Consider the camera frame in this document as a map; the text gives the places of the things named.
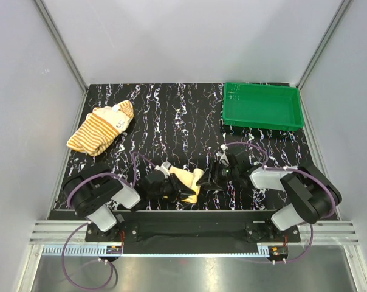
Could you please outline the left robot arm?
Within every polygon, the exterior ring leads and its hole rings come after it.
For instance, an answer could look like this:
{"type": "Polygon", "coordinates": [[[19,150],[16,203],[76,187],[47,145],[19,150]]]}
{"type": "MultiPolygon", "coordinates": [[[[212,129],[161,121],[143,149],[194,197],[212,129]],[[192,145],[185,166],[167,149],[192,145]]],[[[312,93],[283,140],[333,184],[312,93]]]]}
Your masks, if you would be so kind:
{"type": "Polygon", "coordinates": [[[143,201],[158,199],[194,204],[200,190],[197,182],[203,174],[201,169],[189,172],[164,162],[130,186],[110,172],[107,165],[96,164],[65,180],[62,190],[68,207],[94,223],[104,239],[113,241],[120,235],[120,226],[107,202],[112,200],[126,209],[136,208],[143,201]]]}

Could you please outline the orange striped towel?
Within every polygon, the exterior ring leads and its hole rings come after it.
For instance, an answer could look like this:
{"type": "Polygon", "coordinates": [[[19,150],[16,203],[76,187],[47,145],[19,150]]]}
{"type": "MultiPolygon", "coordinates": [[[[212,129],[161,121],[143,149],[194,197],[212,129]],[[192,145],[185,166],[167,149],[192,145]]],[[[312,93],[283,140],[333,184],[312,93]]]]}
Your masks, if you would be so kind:
{"type": "Polygon", "coordinates": [[[129,100],[114,106],[96,107],[86,116],[66,145],[73,151],[96,157],[128,129],[133,118],[134,108],[129,100]]]}

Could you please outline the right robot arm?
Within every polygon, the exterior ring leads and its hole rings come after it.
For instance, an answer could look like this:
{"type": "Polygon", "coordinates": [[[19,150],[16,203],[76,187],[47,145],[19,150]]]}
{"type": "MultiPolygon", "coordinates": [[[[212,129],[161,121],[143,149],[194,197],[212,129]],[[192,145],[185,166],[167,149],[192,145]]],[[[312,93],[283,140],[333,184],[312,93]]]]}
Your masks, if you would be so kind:
{"type": "Polygon", "coordinates": [[[265,234],[272,241],[281,240],[292,226],[314,224],[332,216],[342,202],[340,192],[314,164],[284,168],[253,166],[246,152],[234,153],[224,145],[196,184],[202,189],[222,190],[229,182],[242,188],[286,193],[290,203],[276,211],[265,225],[265,234]]]}

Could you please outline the yellow towel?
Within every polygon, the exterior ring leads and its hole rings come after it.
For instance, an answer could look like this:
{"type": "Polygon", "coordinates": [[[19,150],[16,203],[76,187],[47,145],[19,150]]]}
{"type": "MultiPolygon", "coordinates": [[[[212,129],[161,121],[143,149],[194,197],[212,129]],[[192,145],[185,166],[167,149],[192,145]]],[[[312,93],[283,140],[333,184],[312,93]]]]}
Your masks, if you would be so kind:
{"type": "Polygon", "coordinates": [[[201,187],[197,185],[197,182],[204,174],[204,171],[202,169],[195,168],[192,172],[190,172],[188,170],[171,166],[169,169],[169,173],[175,174],[183,184],[185,184],[187,187],[195,192],[194,195],[190,195],[188,198],[182,201],[190,204],[196,204],[201,189],[201,187]]]}

